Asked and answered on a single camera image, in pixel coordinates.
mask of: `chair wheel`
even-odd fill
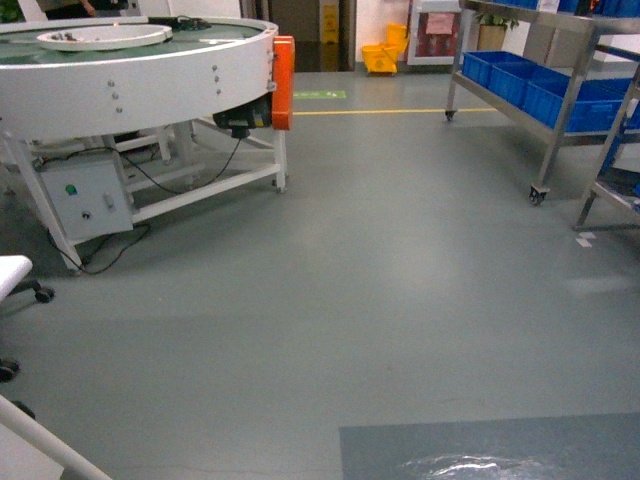
[[[52,288],[42,287],[36,291],[36,300],[40,303],[49,303],[55,297],[56,292]]]
[[[0,382],[10,382],[20,373],[20,364],[12,358],[0,360]]]

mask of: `metal shelf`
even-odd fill
[[[640,205],[636,205],[634,203],[634,200],[640,199],[617,192],[615,188],[608,185],[603,180],[596,180],[592,186],[592,191],[598,197],[605,200],[609,205],[612,205],[619,211],[627,214],[630,220],[640,225]]]
[[[452,75],[452,80],[458,85],[464,87],[476,97],[485,101],[505,116],[509,117],[515,123],[522,125],[527,131],[533,133],[536,137],[551,142],[554,139],[553,129],[539,122],[528,113],[512,105],[511,103],[499,97],[495,93],[487,90],[482,85],[477,84],[473,80],[456,72]],[[562,138],[563,146],[580,146],[580,145],[602,145],[607,138],[608,132],[580,132],[565,133]],[[640,139],[640,134],[634,134],[634,139]]]
[[[575,230],[585,229],[584,224],[596,198],[605,200],[608,204],[625,214],[633,224],[640,226],[640,198],[637,193],[637,185],[640,185],[640,172],[619,169],[614,166],[616,156],[619,153],[618,149],[622,143],[631,143],[634,141],[633,135],[626,132],[627,113],[629,113],[629,115],[633,113],[627,112],[627,108],[633,99],[637,99],[640,96],[639,85],[640,64],[636,68],[633,81],[631,85],[629,85],[616,120],[600,151],[598,162],[595,165],[598,170],[592,174],[592,178],[595,178],[595,180],[589,185],[582,197],[582,210],[576,221]],[[611,224],[595,228],[612,230],[628,227],[629,225],[626,224]]]
[[[570,13],[540,12],[528,8],[518,8],[480,0],[460,0],[460,7],[479,13],[491,13],[523,22],[535,23],[575,33],[595,33],[597,35],[631,35],[640,32],[638,18],[612,18],[594,15],[576,17]]]
[[[529,200],[534,205],[540,205],[549,192],[548,183],[553,173],[556,158],[560,147],[580,145],[602,145],[607,141],[608,132],[579,132],[567,133],[567,125],[571,118],[573,108],[578,98],[578,92],[582,83],[586,80],[591,67],[591,62],[596,50],[608,48],[607,53],[636,59],[637,54],[625,51],[616,51],[615,48],[600,47],[598,45],[602,35],[626,35],[640,33],[640,19],[638,18],[609,18],[602,16],[577,17],[568,13],[550,13],[509,5],[501,5],[481,0],[459,0],[462,8],[462,28],[458,36],[456,56],[454,57],[449,96],[447,99],[446,115],[452,119],[455,108],[455,89],[460,85],[478,96],[497,110],[505,114],[514,122],[522,125],[528,131],[547,143],[538,178],[531,183]],[[489,92],[475,82],[462,76],[460,73],[461,56],[464,46],[467,44],[472,16],[474,12],[496,14],[531,24],[549,27],[556,31],[564,30],[575,35],[575,50],[580,52],[572,65],[572,73],[565,93],[562,107],[558,114],[555,128],[533,119],[528,114],[517,109],[497,95]],[[635,131],[625,134],[623,143],[640,141],[640,132]]]

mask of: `doorway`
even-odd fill
[[[296,72],[355,69],[356,0],[338,0],[338,42],[320,41],[320,0],[243,0],[242,16],[268,20],[296,40]]]

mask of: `cart wheel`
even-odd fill
[[[11,358],[0,360],[0,382],[10,382],[20,372],[20,364]]]
[[[529,201],[531,205],[539,207],[544,201],[544,197],[547,196],[546,192],[538,192],[535,188],[531,187],[531,193],[529,193]]]
[[[40,290],[36,292],[36,300],[40,303],[49,303],[55,297],[56,292],[53,289],[48,287],[42,287]]]
[[[285,174],[284,174],[284,179],[285,179],[285,180],[289,180],[289,174],[288,174],[288,173],[285,173]],[[277,185],[276,180],[275,180],[275,179],[271,180],[271,186],[272,186],[272,187],[275,187],[276,185]]]

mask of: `black cable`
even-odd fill
[[[133,229],[135,230],[136,228],[140,228],[140,227],[144,227],[145,230],[142,232],[142,234],[136,238],[133,242],[131,242],[129,245],[127,245],[126,247],[124,247],[122,250],[120,250],[120,252],[118,253],[118,255],[116,256],[116,258],[114,258],[107,266],[96,270],[94,272],[87,270],[87,265],[89,264],[89,262],[91,261],[91,259],[93,258],[93,256],[98,253],[99,250],[101,250],[104,245],[107,243],[107,241],[109,241],[111,238],[113,238],[115,235],[109,235],[106,239],[104,239],[102,242],[100,242],[100,245],[98,246],[98,248],[96,248],[93,253],[91,253],[87,258],[88,261],[85,263],[83,261],[83,263],[81,265],[78,265],[71,257],[69,257],[69,255],[67,255],[65,252],[63,252],[62,250],[60,250],[58,248],[58,246],[55,244],[55,242],[53,241],[53,237],[51,236],[51,232],[47,231],[47,239],[49,240],[49,243],[51,244],[51,246],[53,248],[55,248],[58,252],[60,252],[62,255],[64,255],[71,263],[73,263],[73,265],[80,270],[83,273],[86,273],[88,275],[99,275],[100,273],[106,272],[108,269],[110,269],[113,265],[115,265],[115,263],[120,260],[120,257],[122,257],[122,255],[124,254],[124,252],[126,252],[129,248],[133,247],[136,243],[139,243],[143,238],[145,238],[147,235],[149,235],[149,232],[151,232],[151,225],[149,225],[148,223],[141,223],[139,225],[136,225],[135,227],[133,227]]]
[[[236,151],[238,150],[238,147],[240,146],[240,142],[242,141],[241,138],[238,139],[238,143],[236,143],[235,148],[233,149],[233,151],[231,152],[231,155],[229,155],[229,158],[227,159],[227,163],[224,165],[224,167],[222,167],[222,170],[220,170],[217,175],[215,177],[213,177],[213,179],[211,179],[210,181],[208,181],[207,183],[203,184],[203,185],[199,185],[196,188],[202,188],[202,187],[207,187],[209,185],[211,185],[212,183],[214,183],[216,180],[218,180],[218,178],[220,178],[220,176],[227,170],[227,167],[229,166],[229,164],[231,163],[231,160],[233,160],[233,157],[236,154]],[[149,158],[149,160],[147,162],[150,162],[153,160],[153,157],[155,156],[155,154],[158,152],[158,150],[152,152],[151,157]],[[172,190],[170,188],[167,188],[163,185],[160,185],[158,182],[156,182],[147,172],[145,172],[142,168],[140,168],[140,166],[138,166],[138,164],[136,164],[134,161],[132,161],[127,155],[125,155],[122,152],[119,152],[118,150],[116,150],[115,148],[112,147],[92,147],[92,148],[85,148],[83,150],[78,150],[76,152],[70,153],[69,155],[67,155],[64,158],[51,158],[51,159],[47,159],[46,162],[43,163],[48,163],[48,162],[54,162],[54,161],[62,161],[62,160],[69,160],[70,158],[73,158],[77,155],[80,155],[82,153],[88,153],[88,152],[98,152],[98,151],[107,151],[107,152],[115,152],[117,153],[120,157],[124,158],[127,162],[129,162],[129,164],[140,171],[140,173],[142,173],[142,175],[144,175],[147,179],[149,179],[149,181],[151,183],[153,183],[156,187],[158,187],[161,190],[164,190],[165,192],[171,193],[172,195],[182,195],[183,193],[186,192],[179,192],[177,190]]]
[[[222,175],[225,170],[227,169],[227,167],[229,166],[229,164],[231,163],[231,160],[233,159],[233,156],[236,154],[236,151],[238,150],[238,147],[240,146],[240,142],[242,141],[241,138],[238,139],[238,143],[236,143],[235,148],[233,149],[233,152],[231,152],[231,155],[229,156],[229,159],[227,160],[227,163],[225,163],[224,167],[222,167],[222,170],[220,170],[218,172],[218,174],[213,177],[213,179],[209,180],[207,183],[205,183],[204,185],[200,185],[198,188],[201,187],[206,187],[211,185],[213,182],[215,182],[218,178],[220,178],[220,175]]]
[[[147,177],[151,183],[153,183],[156,187],[160,188],[161,190],[164,190],[165,192],[169,192],[173,195],[182,195],[185,192],[178,192],[176,190],[171,190],[170,188],[166,188],[163,187],[162,185],[160,185],[158,182],[156,182],[153,178],[151,178],[150,175],[147,174],[147,172],[145,172],[142,168],[140,168],[134,161],[132,161],[128,156],[126,156],[124,153],[119,152],[118,150],[116,150],[115,148],[112,147],[94,147],[94,148],[85,148],[84,150],[78,150],[77,152],[73,152],[70,153],[69,155],[67,155],[65,157],[65,160],[69,160],[70,158],[73,158],[77,155],[80,155],[81,153],[87,153],[87,152],[96,152],[96,151],[107,151],[107,152],[115,152],[118,155],[120,155],[122,158],[124,158],[127,162],[129,162],[129,164],[133,167],[136,168],[137,170],[140,171],[140,173],[142,173],[145,177]]]

